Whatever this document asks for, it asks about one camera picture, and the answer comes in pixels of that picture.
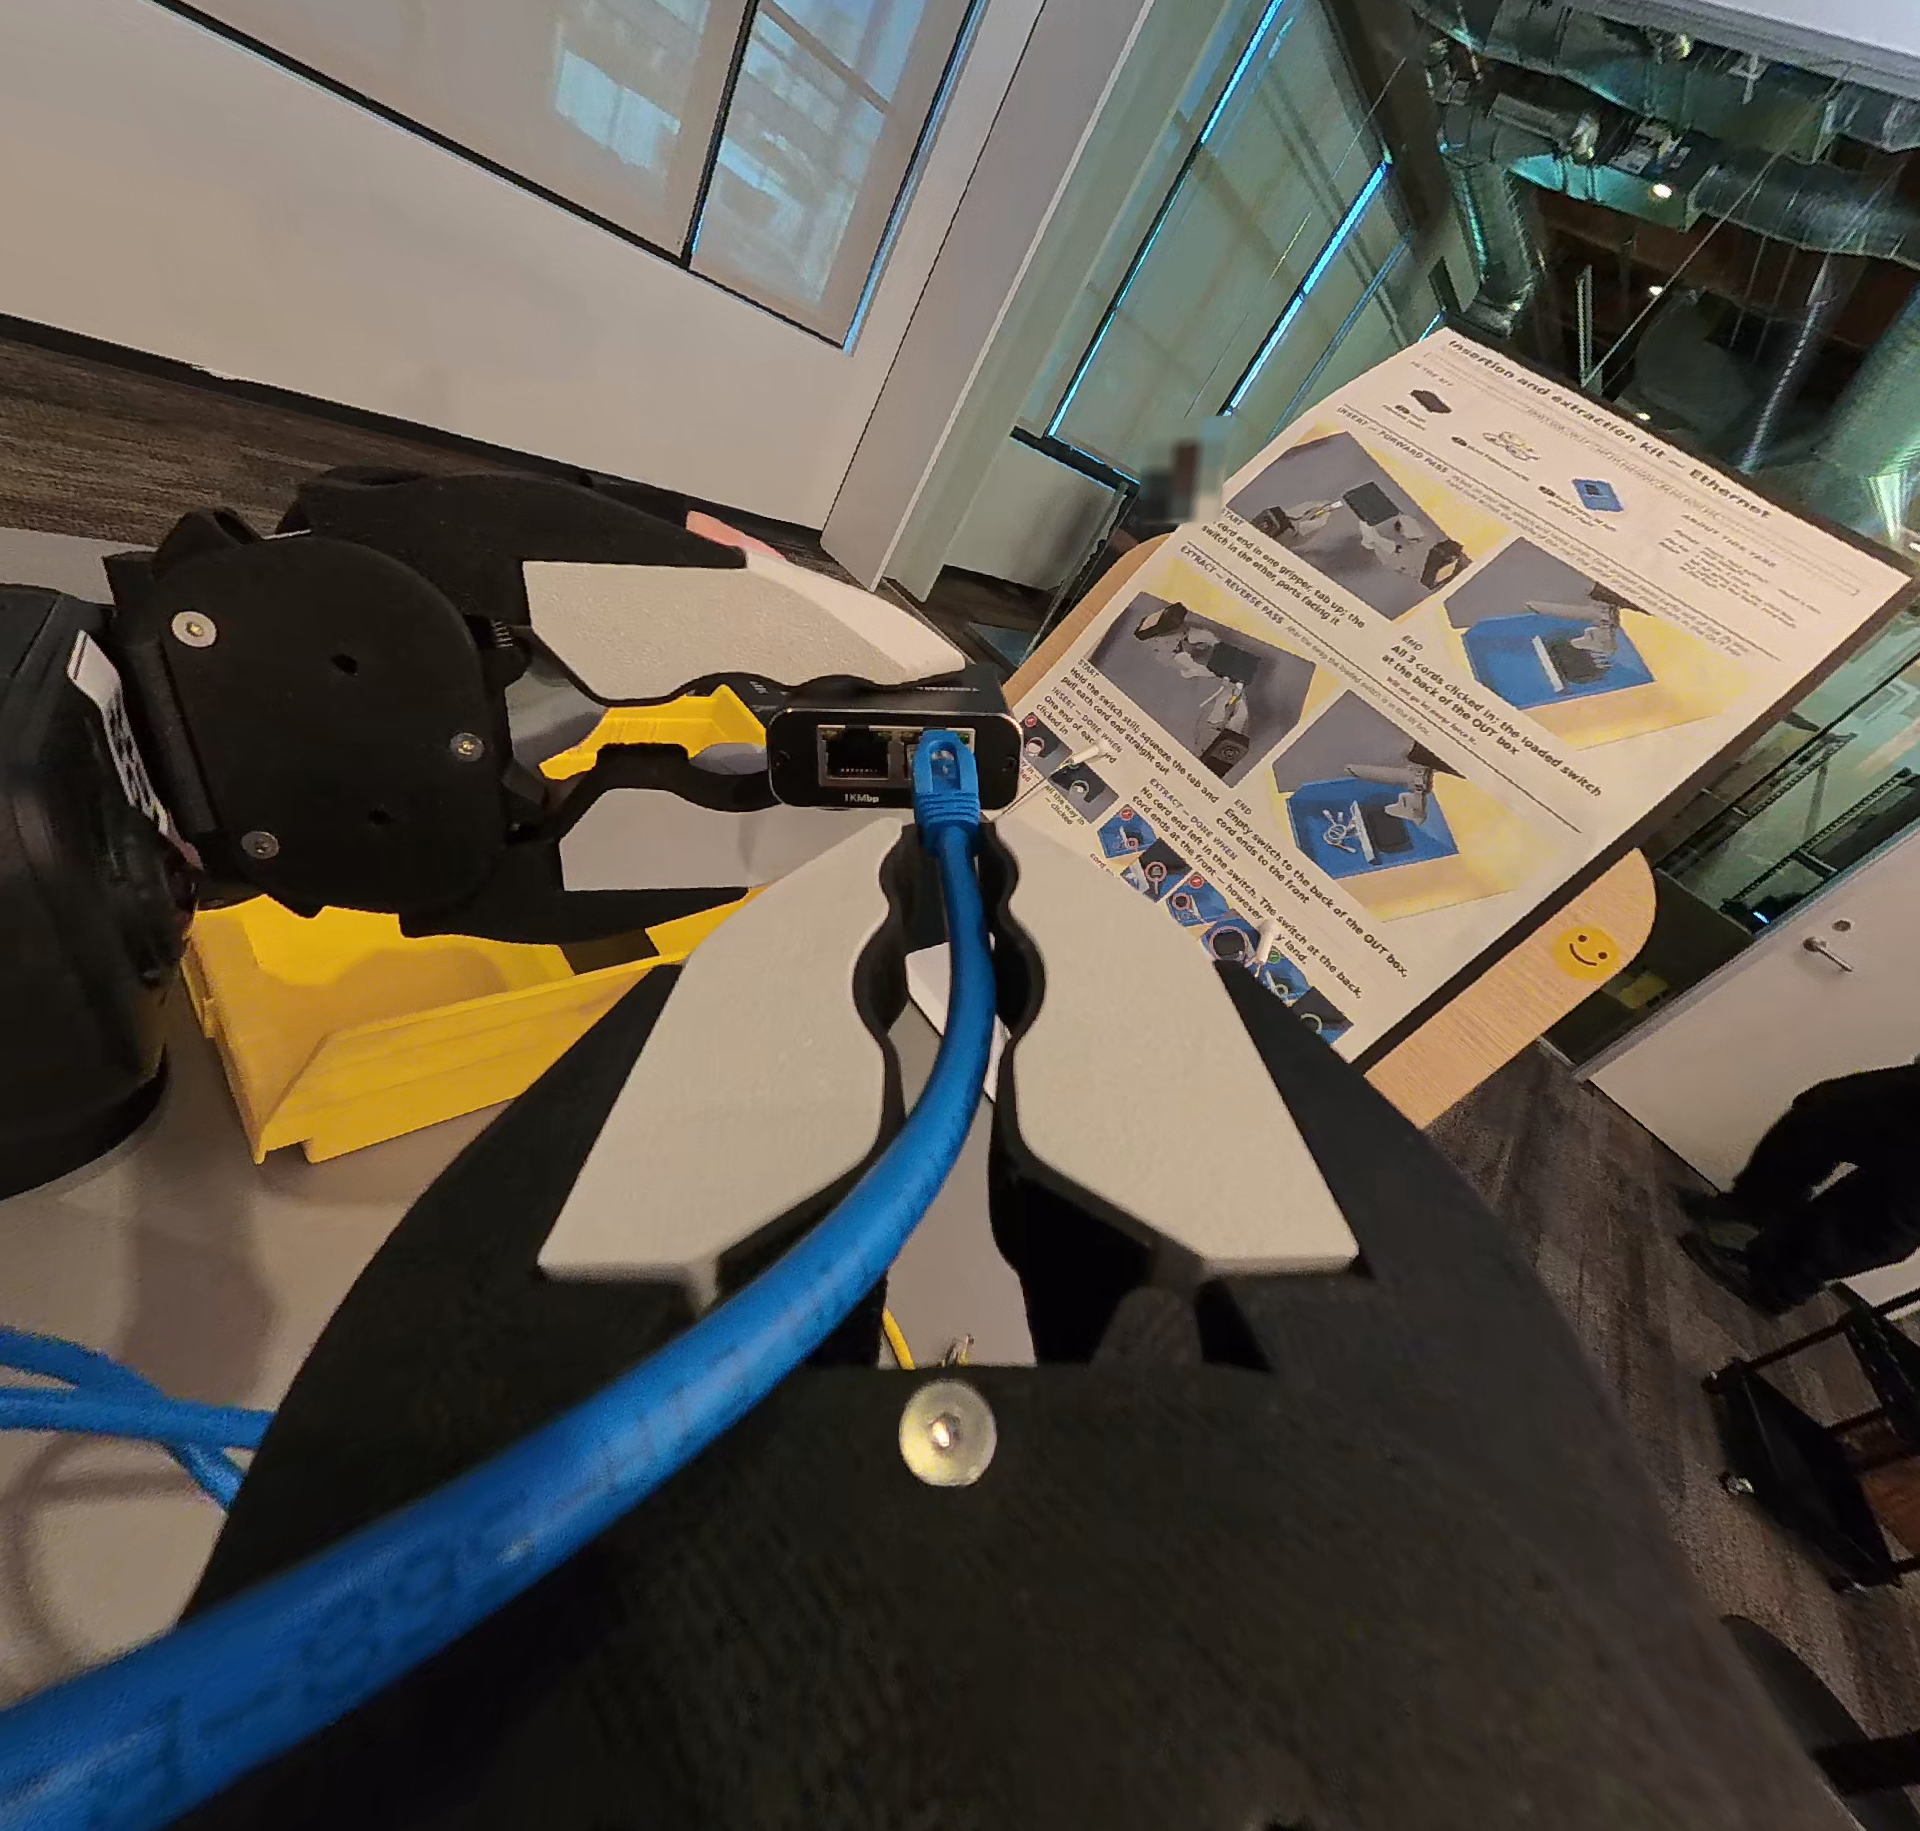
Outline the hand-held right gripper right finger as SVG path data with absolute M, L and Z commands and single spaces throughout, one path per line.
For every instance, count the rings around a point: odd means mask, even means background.
M 1005 1153 L 1177 1281 L 1327 1273 L 1358 1241 L 1223 967 L 1067 841 L 991 831 L 1008 1033 Z

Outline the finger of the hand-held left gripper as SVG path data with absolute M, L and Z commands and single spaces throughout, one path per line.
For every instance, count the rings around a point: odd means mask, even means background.
M 777 555 L 730 565 L 528 559 L 520 579 L 539 649 L 517 683 L 524 735 L 583 735 L 604 707 L 665 701 L 710 677 L 900 687 L 968 661 L 887 597 Z
M 776 795 L 764 763 L 594 763 L 543 815 L 569 891 L 777 883 L 873 819 L 873 793 L 802 803 Z

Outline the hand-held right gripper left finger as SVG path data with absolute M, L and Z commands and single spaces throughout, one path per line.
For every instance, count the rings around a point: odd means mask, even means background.
M 898 1131 L 920 849 L 858 823 L 687 959 L 539 1245 L 553 1279 L 737 1285 Z

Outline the black ethernet switch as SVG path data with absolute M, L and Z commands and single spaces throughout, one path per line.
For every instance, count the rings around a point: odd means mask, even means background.
M 826 677 L 796 689 L 766 729 L 770 787 L 792 807 L 905 809 L 928 731 L 971 749 L 981 809 L 1013 801 L 1022 729 L 990 665 L 905 685 Z

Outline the yellow plastic bin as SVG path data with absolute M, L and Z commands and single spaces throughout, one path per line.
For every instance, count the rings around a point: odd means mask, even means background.
M 251 1155 L 317 1163 L 516 1097 L 737 903 L 676 897 L 642 931 L 524 945 L 260 895 L 195 917 L 181 979 Z

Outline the wooden poster board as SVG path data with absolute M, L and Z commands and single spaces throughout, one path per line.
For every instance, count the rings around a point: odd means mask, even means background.
M 1010 683 L 1020 723 L 1020 789 L 995 819 L 1026 819 L 1096 865 L 1090 803 L 1066 787 L 1128 769 L 1168 745 L 1122 713 L 1075 739 L 1044 693 L 1112 625 L 1136 617 L 1141 571 L 1163 539 L 1125 551 L 1044 639 Z M 1311 627 L 1299 641 L 1325 673 L 1301 721 L 1253 759 L 1252 787 L 1226 787 L 1183 751 L 1166 809 L 1177 867 L 1204 879 L 1252 859 L 1266 873 L 1252 923 L 1276 923 L 1305 979 L 1331 979 L 1352 1023 L 1333 1055 L 1361 1071 L 1416 1125 L 1427 1125 L 1599 983 L 1563 975 L 1549 939 L 1571 925 L 1607 931 L 1624 965 L 1654 917 L 1644 855 L 1589 837 L 1563 809 L 1569 783 L 1524 747 L 1512 713 L 1445 691 L 1417 651 L 1380 653 L 1361 675 Z

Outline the black round object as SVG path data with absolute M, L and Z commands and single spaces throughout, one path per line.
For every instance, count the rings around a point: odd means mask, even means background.
M 3 883 L 3 1197 L 95 1161 L 156 1107 L 179 947 L 168 903 Z

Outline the glass window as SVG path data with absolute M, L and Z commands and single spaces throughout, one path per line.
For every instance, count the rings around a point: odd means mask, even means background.
M 851 348 L 986 0 L 161 0 Z

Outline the printed instruction poster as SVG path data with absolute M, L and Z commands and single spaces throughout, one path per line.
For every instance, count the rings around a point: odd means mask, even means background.
M 1047 643 L 1013 817 L 1370 1059 L 1911 593 L 1884 547 L 1442 330 Z

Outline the white door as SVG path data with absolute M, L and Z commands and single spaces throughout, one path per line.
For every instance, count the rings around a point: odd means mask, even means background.
M 1575 1075 L 1602 1089 L 1717 1073 L 1791 1083 L 1897 1065 L 1916 1045 L 1916 851 L 1890 847 L 1788 909 Z

